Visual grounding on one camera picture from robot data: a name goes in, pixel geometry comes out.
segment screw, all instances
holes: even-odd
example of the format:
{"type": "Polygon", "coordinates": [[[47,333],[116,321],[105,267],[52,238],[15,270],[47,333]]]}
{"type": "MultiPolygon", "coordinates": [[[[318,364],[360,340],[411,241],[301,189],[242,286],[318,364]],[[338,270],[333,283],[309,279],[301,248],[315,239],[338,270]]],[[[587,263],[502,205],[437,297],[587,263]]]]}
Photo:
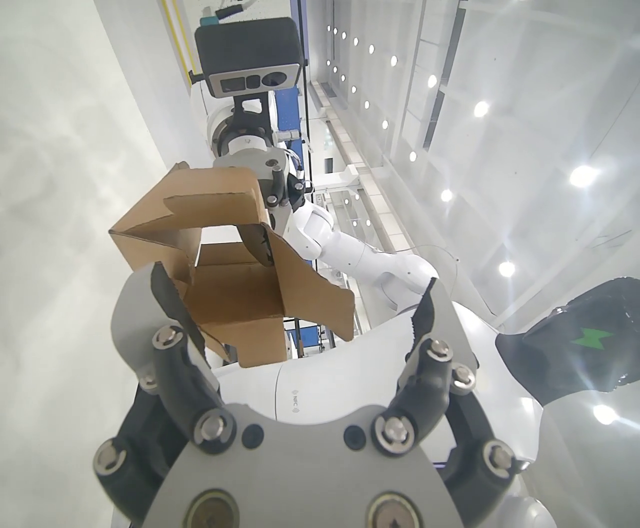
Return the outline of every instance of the screw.
{"type": "Polygon", "coordinates": [[[374,528],[418,528],[418,516],[412,505],[393,493],[378,503],[373,514],[374,528]]]}
{"type": "Polygon", "coordinates": [[[237,526],[238,506],[225,492],[211,490],[193,501],[182,524],[185,528],[233,528],[237,526]]]}
{"type": "Polygon", "coordinates": [[[140,387],[143,390],[154,390],[157,388],[157,383],[153,376],[142,376],[140,378],[140,387]]]}
{"type": "Polygon", "coordinates": [[[171,326],[163,326],[156,332],[152,343],[155,348],[164,350],[172,347],[177,341],[182,339],[182,332],[178,332],[171,326]]]}
{"type": "Polygon", "coordinates": [[[453,377],[456,381],[460,383],[464,383],[465,385],[471,381],[471,377],[469,376],[471,371],[467,369],[464,365],[460,365],[453,369],[453,377]]]}
{"type": "Polygon", "coordinates": [[[499,445],[496,445],[491,450],[489,460],[491,461],[493,467],[495,467],[496,469],[509,470],[511,469],[511,464],[513,463],[510,453],[508,453],[505,448],[499,445]]]}
{"type": "Polygon", "coordinates": [[[459,396],[465,396],[476,386],[476,376],[472,370],[462,363],[453,363],[451,371],[450,391],[459,396]]]}
{"type": "Polygon", "coordinates": [[[391,418],[385,422],[384,434],[389,442],[401,444],[406,441],[409,432],[406,430],[400,418],[391,416],[391,418]]]}
{"type": "Polygon", "coordinates": [[[113,440],[107,440],[93,457],[93,470],[102,477],[111,475],[122,467],[126,456],[127,451],[118,452],[113,445],[113,440]]]}
{"type": "Polygon", "coordinates": [[[439,358],[444,358],[449,355],[449,345],[444,341],[434,339],[431,341],[431,351],[439,358]]]}
{"type": "Polygon", "coordinates": [[[507,444],[500,440],[490,440],[486,442],[482,456],[486,467],[501,479],[510,477],[509,470],[513,466],[513,458],[515,455],[507,444]]]}
{"type": "Polygon", "coordinates": [[[200,426],[202,438],[205,440],[215,440],[220,437],[225,429],[225,421],[220,416],[210,416],[205,419],[200,426]]]}

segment cardboard flap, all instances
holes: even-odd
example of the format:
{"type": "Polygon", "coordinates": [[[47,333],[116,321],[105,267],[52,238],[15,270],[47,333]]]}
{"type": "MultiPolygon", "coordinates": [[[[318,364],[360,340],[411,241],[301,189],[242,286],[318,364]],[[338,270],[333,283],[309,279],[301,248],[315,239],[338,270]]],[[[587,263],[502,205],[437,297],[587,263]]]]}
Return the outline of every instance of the cardboard flap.
{"type": "Polygon", "coordinates": [[[133,271],[143,268],[149,262],[162,262],[174,283],[176,280],[191,283],[193,265],[183,250],[127,234],[113,231],[110,234],[133,271]]]}
{"type": "Polygon", "coordinates": [[[178,169],[160,180],[113,230],[141,234],[266,220],[260,186],[251,170],[178,169]]]}
{"type": "Polygon", "coordinates": [[[285,316],[323,324],[345,341],[353,339],[353,292],[318,275],[276,234],[270,233],[269,241],[278,263],[285,316]]]}
{"type": "Polygon", "coordinates": [[[235,346],[241,367],[256,367],[287,360],[282,319],[206,324],[202,326],[202,330],[215,335],[223,343],[235,346]]]}
{"type": "Polygon", "coordinates": [[[224,264],[255,264],[257,260],[242,242],[203,244],[200,247],[199,266],[224,264]]]}
{"type": "Polygon", "coordinates": [[[184,302],[199,325],[212,321],[243,323],[267,317],[281,318],[282,325],[284,317],[276,270],[257,262],[198,266],[184,302]]]}

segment camera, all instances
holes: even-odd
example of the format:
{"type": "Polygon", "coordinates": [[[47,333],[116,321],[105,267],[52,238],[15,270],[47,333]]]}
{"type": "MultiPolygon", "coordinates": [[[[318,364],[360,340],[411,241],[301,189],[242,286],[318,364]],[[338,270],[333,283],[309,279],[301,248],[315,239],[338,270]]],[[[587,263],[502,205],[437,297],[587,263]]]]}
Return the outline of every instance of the camera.
{"type": "Polygon", "coordinates": [[[195,40],[217,98],[292,88],[304,64],[298,28],[287,17],[200,26],[195,40]]]}

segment camera lens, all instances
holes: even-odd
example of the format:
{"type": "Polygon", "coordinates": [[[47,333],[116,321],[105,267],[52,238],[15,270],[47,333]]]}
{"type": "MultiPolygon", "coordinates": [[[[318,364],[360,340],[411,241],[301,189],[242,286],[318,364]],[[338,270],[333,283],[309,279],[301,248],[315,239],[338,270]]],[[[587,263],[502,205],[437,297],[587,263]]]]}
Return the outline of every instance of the camera lens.
{"type": "Polygon", "coordinates": [[[271,72],[262,78],[264,86],[280,86],[287,80],[287,75],[282,72],[271,72]]]}

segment metal plate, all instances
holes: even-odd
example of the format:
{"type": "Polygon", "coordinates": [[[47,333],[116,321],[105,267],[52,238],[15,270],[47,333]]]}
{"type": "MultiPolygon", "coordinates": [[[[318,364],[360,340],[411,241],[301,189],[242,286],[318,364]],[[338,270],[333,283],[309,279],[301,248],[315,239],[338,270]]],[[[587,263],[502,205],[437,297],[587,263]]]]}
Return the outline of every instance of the metal plate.
{"type": "Polygon", "coordinates": [[[422,450],[400,458],[380,454],[370,436],[382,407],[368,406],[335,422],[296,426],[269,420],[232,404],[241,436],[260,424],[264,441],[253,450],[236,440],[223,454],[208,456],[188,445],[164,481],[143,528],[182,526],[191,503],[207,490],[233,497],[240,528],[305,526],[364,527],[376,497],[394,492],[418,510],[421,526],[462,528],[447,490],[422,450]],[[348,425],[367,435],[361,451],[344,444],[348,425]]]}

